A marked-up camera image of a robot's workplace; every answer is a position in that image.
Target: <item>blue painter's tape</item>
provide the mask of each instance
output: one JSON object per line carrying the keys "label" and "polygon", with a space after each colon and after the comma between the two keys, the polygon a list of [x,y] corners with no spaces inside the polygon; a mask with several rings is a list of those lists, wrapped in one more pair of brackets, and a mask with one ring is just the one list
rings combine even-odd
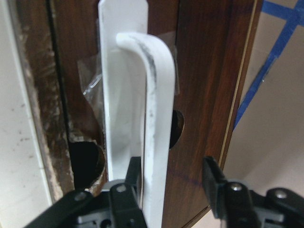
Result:
{"label": "blue painter's tape", "polygon": [[303,25],[304,23],[304,0],[298,0],[294,9],[283,7],[268,1],[264,1],[262,11],[273,16],[282,18],[286,20],[286,24],[280,33],[277,41],[275,42],[272,50],[269,53],[269,56],[262,66],[261,70],[257,74],[255,80],[251,84],[248,92],[245,95],[245,98],[237,110],[237,117],[234,124],[234,128],[237,126],[239,120],[242,118],[244,112],[248,108],[253,97],[257,93],[260,85],[263,82],[264,77],[269,72],[271,66],[274,64],[276,59],[280,57],[284,48],[286,47],[290,37],[295,31],[295,28],[298,25]]}

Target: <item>wooden door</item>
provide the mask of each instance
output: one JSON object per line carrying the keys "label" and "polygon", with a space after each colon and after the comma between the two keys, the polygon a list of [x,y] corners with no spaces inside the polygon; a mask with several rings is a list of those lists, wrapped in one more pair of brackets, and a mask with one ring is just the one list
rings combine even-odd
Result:
{"label": "wooden door", "polygon": [[[203,156],[215,157],[221,167],[225,163],[262,0],[148,3],[148,32],[176,47],[179,72],[162,227],[191,227],[208,210],[201,184]],[[29,91],[36,94],[32,105],[43,110],[35,122],[40,126],[40,148],[47,148],[42,150],[47,172],[53,170],[49,176],[56,179],[49,185],[61,192],[54,200],[73,188],[73,178],[63,175],[71,173],[68,145],[81,140],[104,145],[93,110],[81,93],[77,68],[78,60],[98,54],[97,4],[98,0],[11,1],[24,70],[34,79],[28,80]],[[55,87],[44,83],[43,72]],[[54,100],[51,107],[46,94]],[[58,118],[48,121],[54,120],[49,114],[57,107]]]}

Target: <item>hole in wood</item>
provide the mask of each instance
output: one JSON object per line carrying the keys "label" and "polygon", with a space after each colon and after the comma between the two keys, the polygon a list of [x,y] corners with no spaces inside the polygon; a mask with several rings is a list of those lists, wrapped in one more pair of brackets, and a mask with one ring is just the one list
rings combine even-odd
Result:
{"label": "hole in wood", "polygon": [[178,110],[173,110],[172,113],[172,124],[171,124],[171,135],[170,135],[170,149],[179,140],[182,130],[184,129],[184,117]]}
{"label": "hole in wood", "polygon": [[101,175],[105,158],[94,142],[69,143],[75,189],[89,188]]}

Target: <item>white door handle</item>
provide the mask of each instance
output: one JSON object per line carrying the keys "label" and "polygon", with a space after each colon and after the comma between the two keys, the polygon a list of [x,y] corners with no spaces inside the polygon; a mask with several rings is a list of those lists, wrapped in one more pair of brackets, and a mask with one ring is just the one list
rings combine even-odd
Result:
{"label": "white door handle", "polygon": [[147,35],[145,0],[99,3],[109,180],[123,179],[130,157],[143,161],[142,209],[160,228],[169,153],[175,68],[168,47]]}

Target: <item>screw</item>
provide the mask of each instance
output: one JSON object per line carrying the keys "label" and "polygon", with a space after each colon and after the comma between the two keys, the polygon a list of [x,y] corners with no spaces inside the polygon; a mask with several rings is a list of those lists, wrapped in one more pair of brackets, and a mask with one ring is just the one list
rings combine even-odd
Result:
{"label": "screw", "polygon": [[119,185],[119,186],[116,188],[116,191],[118,191],[118,192],[124,192],[124,191],[126,191],[126,190],[127,190],[127,188],[125,187],[124,184]]}
{"label": "screw", "polygon": [[242,185],[240,185],[239,183],[232,183],[230,186],[233,189],[233,191],[241,191],[242,190]]}
{"label": "screw", "polygon": [[282,190],[276,190],[275,191],[275,196],[278,197],[279,199],[287,198],[287,194]]}
{"label": "screw", "polygon": [[82,191],[80,193],[78,193],[75,197],[74,200],[75,201],[82,201],[86,198],[86,194]]}

